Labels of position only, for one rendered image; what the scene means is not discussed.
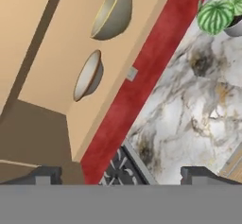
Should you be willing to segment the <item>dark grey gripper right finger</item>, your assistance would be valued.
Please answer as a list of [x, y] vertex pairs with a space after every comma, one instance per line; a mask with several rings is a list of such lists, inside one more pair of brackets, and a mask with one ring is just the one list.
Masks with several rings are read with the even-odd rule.
[[181, 185], [240, 185], [240, 182], [220, 177], [205, 166], [182, 166]]

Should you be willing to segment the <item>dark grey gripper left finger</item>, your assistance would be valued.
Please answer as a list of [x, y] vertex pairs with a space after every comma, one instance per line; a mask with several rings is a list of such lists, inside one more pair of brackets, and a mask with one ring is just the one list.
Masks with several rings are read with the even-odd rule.
[[22, 177], [5, 181], [2, 184], [12, 184], [12, 185], [37, 185], [37, 184], [47, 184], [47, 185], [62, 185], [61, 180], [62, 170], [59, 166], [39, 166], [32, 170], [27, 175]]

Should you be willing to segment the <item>tan wooden open cabinet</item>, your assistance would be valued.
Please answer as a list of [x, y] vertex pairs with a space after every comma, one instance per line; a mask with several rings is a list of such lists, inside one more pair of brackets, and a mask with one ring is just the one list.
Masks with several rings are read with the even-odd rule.
[[[80, 183], [79, 162], [167, 0], [132, 0], [127, 30], [96, 41], [93, 20], [104, 0], [60, 0], [23, 83], [0, 121], [0, 182], [40, 165], [59, 166], [63, 179]], [[100, 50], [103, 77], [90, 95], [75, 101], [85, 61]]]

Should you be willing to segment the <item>light wooden drawer front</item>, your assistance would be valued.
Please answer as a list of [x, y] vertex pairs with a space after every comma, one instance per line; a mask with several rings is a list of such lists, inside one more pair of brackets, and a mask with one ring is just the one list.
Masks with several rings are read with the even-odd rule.
[[242, 183], [242, 143], [224, 164], [219, 176]]

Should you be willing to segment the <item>black hob with grates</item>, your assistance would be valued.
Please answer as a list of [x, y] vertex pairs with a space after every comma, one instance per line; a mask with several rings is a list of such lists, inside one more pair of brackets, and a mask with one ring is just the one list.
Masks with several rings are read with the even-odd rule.
[[131, 144], [124, 140], [110, 160], [99, 185], [156, 185], [157, 182], [148, 171]]

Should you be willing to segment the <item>small grey bowl brown rim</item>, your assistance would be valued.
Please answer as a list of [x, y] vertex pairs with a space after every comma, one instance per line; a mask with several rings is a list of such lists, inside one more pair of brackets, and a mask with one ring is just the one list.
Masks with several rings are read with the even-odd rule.
[[104, 73], [104, 67], [101, 60], [101, 51], [95, 50], [78, 75], [78, 79], [73, 92], [73, 98], [76, 102], [84, 96], [92, 94], [98, 87]]

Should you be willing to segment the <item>grey plant pot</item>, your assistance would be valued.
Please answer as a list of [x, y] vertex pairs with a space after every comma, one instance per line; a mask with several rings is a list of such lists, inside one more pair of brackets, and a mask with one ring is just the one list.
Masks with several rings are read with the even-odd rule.
[[242, 16], [239, 16], [232, 26], [227, 27], [225, 33], [230, 37], [242, 36]]

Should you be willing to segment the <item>green striped potted plant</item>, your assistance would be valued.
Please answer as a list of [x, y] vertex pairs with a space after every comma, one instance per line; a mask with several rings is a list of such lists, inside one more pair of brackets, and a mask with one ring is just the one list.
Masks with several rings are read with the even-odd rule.
[[210, 0], [198, 2], [197, 22], [199, 29], [215, 36], [235, 23], [242, 16], [242, 0]]

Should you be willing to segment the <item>large grey bowl yellow rim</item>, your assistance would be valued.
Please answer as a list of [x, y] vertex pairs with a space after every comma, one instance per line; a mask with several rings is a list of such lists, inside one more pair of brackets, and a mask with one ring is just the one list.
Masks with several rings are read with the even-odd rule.
[[105, 0], [94, 19], [91, 38], [107, 41], [123, 33], [131, 15], [132, 0]]

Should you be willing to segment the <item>grey wall socket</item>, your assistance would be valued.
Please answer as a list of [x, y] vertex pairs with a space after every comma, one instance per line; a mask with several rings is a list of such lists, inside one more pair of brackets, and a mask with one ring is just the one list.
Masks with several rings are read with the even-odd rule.
[[138, 70], [135, 67], [131, 66], [131, 68], [129, 69], [128, 74], [127, 74], [127, 80], [133, 81], [135, 79], [137, 73], [138, 73]]

